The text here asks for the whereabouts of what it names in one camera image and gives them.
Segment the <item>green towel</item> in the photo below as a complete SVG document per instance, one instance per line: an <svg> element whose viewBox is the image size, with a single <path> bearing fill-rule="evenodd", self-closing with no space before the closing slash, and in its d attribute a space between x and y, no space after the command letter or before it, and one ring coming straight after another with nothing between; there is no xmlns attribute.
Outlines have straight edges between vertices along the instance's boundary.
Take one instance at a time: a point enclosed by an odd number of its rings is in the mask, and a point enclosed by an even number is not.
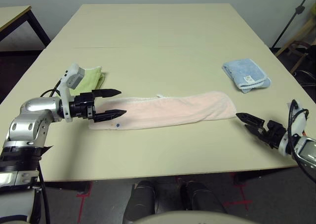
<svg viewBox="0 0 316 224"><path fill-rule="evenodd" d="M101 67L93 69L84 69L84 77L75 89L70 89L72 96L79 95L82 92L91 92L94 89L100 89L105 79L105 74L101 73Z"/></svg>

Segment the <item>towel label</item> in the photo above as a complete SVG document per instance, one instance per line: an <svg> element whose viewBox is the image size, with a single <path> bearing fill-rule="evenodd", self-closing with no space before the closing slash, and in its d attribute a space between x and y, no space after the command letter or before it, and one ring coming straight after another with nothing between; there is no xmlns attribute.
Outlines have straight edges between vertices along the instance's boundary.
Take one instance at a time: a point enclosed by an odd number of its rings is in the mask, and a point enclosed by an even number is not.
<svg viewBox="0 0 316 224"><path fill-rule="evenodd" d="M253 78L250 75L243 77L243 79L245 79L247 83L255 83L255 80L253 80Z"/></svg>

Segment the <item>white wall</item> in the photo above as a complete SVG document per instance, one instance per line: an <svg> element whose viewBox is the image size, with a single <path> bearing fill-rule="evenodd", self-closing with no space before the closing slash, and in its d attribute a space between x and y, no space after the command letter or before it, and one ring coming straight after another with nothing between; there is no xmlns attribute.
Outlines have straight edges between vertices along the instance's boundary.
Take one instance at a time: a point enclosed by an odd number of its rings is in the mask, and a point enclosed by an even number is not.
<svg viewBox="0 0 316 224"><path fill-rule="evenodd" d="M272 46L302 0L0 0L0 7L31 5L32 11L50 38L83 3L230 3L267 46ZM298 15L281 39L279 46L295 33L309 17L316 0L307 0L306 10ZM24 23L0 42L0 50L42 49L43 45L28 23Z"/></svg>

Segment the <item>beige table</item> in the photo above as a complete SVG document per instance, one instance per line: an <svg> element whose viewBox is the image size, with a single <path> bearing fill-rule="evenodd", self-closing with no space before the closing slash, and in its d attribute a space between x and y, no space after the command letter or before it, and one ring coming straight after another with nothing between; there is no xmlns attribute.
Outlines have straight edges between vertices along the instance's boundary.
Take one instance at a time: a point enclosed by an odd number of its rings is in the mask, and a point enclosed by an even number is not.
<svg viewBox="0 0 316 224"><path fill-rule="evenodd" d="M222 71L224 62L247 57L272 79L269 88L243 94ZM0 105L3 137L20 105L52 88L72 62L102 66L103 87L121 90L121 97L220 90L239 112L284 125L286 103L295 98L310 110L306 133L316 137L314 102L229 4L83 5ZM47 181L295 165L237 118L134 131L92 131L87 123L76 118L51 125L46 146L53 147L41 161Z"/></svg>
<svg viewBox="0 0 316 224"><path fill-rule="evenodd" d="M3 40L21 24L28 21L45 46L50 39L31 11L31 6L12 6L0 8L0 40Z"/></svg>

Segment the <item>floor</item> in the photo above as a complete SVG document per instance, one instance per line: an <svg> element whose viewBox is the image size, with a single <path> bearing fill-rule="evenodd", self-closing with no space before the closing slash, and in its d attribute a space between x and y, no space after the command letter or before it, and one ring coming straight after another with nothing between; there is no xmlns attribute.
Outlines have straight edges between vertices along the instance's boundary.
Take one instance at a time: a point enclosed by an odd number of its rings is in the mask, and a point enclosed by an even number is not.
<svg viewBox="0 0 316 224"><path fill-rule="evenodd" d="M38 54L0 54L0 102ZM287 57L285 54L279 59L287 69L297 61L296 56ZM303 64L302 69L315 70L310 63ZM296 77L298 81L310 80L302 73L297 73ZM316 101L315 87L305 90ZM155 183L158 190L157 213L182 209L177 186L179 178L202 182L218 196L229 214L260 224L314 224L316 220L316 187L299 168L254 178L241 186L234 185L232 173L147 178ZM120 224L132 185L140 180L93 181L90 195L85 198L77 197L75 191L48 188L51 223ZM44 214L40 223L45 223Z"/></svg>

